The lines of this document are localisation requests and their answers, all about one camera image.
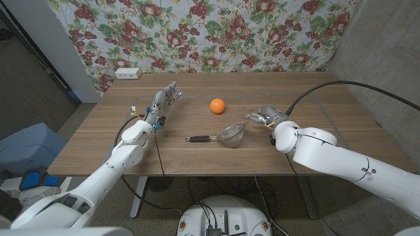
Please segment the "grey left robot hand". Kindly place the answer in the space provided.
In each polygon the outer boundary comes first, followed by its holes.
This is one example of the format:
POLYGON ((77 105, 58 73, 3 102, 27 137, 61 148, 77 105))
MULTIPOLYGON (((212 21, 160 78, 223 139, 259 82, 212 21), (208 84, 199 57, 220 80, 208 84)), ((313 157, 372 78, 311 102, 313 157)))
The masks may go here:
POLYGON ((147 112, 144 121, 150 125, 158 123, 159 120, 169 112, 170 107, 181 97, 181 95, 182 93, 177 90, 176 81, 173 81, 168 86, 159 90, 152 101, 152 105, 147 112))

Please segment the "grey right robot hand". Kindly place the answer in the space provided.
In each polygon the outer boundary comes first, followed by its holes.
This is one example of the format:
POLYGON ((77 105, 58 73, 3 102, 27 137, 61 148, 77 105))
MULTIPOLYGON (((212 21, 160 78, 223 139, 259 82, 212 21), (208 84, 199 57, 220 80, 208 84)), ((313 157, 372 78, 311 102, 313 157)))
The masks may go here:
POLYGON ((263 105, 256 113, 246 114, 244 119, 249 119, 270 129, 274 129, 280 123, 288 121, 288 117, 284 113, 268 105, 263 105))

